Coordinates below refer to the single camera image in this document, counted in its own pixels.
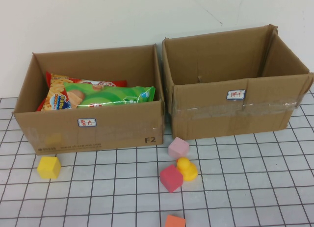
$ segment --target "orange foam cube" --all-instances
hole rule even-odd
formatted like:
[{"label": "orange foam cube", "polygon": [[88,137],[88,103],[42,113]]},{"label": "orange foam cube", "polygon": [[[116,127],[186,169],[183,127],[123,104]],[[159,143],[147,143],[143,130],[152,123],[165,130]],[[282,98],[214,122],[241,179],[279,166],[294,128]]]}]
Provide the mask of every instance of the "orange foam cube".
[{"label": "orange foam cube", "polygon": [[168,215],[165,227],[185,227],[185,219]]}]

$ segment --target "wall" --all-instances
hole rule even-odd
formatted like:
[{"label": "wall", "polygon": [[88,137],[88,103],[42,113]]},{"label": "wall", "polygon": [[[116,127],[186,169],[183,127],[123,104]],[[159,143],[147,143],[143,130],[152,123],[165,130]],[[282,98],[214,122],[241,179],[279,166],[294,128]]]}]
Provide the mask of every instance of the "wall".
[{"label": "wall", "polygon": [[314,70],[313,0],[0,0],[0,97],[16,97],[32,52],[158,43],[267,25]]}]

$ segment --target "snack bag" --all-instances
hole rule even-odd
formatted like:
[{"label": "snack bag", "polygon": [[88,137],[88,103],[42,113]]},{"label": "snack bag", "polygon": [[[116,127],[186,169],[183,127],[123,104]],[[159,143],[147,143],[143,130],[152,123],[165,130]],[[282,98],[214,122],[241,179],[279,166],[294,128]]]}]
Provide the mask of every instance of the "snack bag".
[{"label": "snack bag", "polygon": [[127,103],[150,102],[155,87],[109,87],[95,88],[90,84],[64,83],[71,108],[101,107]]},{"label": "snack bag", "polygon": [[69,99],[66,95],[63,83],[88,83],[94,88],[103,88],[104,86],[127,86],[127,81],[90,81],[78,78],[71,78],[46,72],[47,83],[50,86],[47,97],[38,107],[37,111],[50,111],[71,108]]}]

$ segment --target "empty cardboard box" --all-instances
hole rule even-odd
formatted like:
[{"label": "empty cardboard box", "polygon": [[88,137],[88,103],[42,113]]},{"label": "empty cardboard box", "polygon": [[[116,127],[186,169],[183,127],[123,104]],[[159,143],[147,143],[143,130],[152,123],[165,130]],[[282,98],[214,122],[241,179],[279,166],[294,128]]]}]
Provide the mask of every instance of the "empty cardboard box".
[{"label": "empty cardboard box", "polygon": [[[156,87],[153,102],[35,112],[46,71],[96,81]],[[162,144],[164,100],[156,46],[33,54],[14,116],[37,154]],[[81,126],[91,120],[92,126]]]},{"label": "empty cardboard box", "polygon": [[182,139],[281,130],[313,74],[273,25],[162,43],[172,135]]}]

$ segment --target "magenta foam cube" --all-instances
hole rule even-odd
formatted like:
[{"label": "magenta foam cube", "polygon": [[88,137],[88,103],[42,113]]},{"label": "magenta foam cube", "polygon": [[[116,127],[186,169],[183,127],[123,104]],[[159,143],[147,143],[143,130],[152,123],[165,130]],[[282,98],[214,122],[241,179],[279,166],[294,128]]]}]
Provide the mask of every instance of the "magenta foam cube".
[{"label": "magenta foam cube", "polygon": [[175,138],[174,141],[168,147],[168,154],[170,157],[174,159],[178,159],[180,157],[185,157],[190,149],[190,144],[180,139],[179,137]]},{"label": "magenta foam cube", "polygon": [[174,165],[160,172],[160,182],[172,193],[183,184],[183,176]]}]

